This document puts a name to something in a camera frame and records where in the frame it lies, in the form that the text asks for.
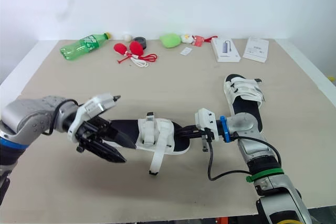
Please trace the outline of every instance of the green plastic bottle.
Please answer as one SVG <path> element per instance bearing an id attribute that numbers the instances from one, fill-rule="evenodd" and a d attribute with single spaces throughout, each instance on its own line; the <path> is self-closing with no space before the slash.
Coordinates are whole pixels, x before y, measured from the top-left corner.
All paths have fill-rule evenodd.
<path id="1" fill-rule="evenodd" d="M 75 60 L 78 57 L 101 47 L 109 38 L 111 38 L 109 33 L 93 34 L 80 39 L 71 45 L 64 46 L 59 51 L 63 54 L 66 60 Z"/>

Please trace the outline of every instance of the small white paper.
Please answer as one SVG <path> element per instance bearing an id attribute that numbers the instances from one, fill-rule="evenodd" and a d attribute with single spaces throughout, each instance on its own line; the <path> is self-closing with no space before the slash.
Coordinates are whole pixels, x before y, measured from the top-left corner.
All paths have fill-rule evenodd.
<path id="1" fill-rule="evenodd" d="M 243 58 L 264 63 L 268 54 L 268 40 L 249 38 L 246 44 Z"/>
<path id="2" fill-rule="evenodd" d="M 186 47 L 182 50 L 182 52 L 180 52 L 180 54 L 182 55 L 188 55 L 191 52 L 192 48 L 190 47 Z"/>

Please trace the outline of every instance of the green sponge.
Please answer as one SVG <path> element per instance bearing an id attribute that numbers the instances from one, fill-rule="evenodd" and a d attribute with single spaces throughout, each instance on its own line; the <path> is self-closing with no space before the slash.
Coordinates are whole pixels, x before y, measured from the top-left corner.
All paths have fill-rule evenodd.
<path id="1" fill-rule="evenodd" d="M 160 37 L 160 41 L 165 48 L 177 47 L 181 44 L 181 38 L 177 34 L 165 34 Z"/>

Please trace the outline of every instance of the white cable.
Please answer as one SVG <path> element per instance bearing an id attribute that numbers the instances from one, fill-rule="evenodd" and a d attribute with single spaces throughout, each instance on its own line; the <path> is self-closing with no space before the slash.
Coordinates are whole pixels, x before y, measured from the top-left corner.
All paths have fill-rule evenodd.
<path id="1" fill-rule="evenodd" d="M 139 60 L 137 58 L 137 55 L 132 55 L 131 60 L 133 61 L 134 64 L 136 64 L 138 67 L 143 68 L 143 67 L 148 67 L 149 64 L 145 60 Z"/>

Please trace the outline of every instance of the tape roll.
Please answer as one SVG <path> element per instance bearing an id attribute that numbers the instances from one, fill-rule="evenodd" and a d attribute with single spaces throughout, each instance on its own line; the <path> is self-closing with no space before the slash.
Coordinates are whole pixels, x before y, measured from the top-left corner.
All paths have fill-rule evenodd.
<path id="1" fill-rule="evenodd" d="M 142 49 L 146 49 L 147 44 L 146 44 L 146 39 L 144 37 L 135 37 L 134 41 L 139 42 L 142 45 Z"/>

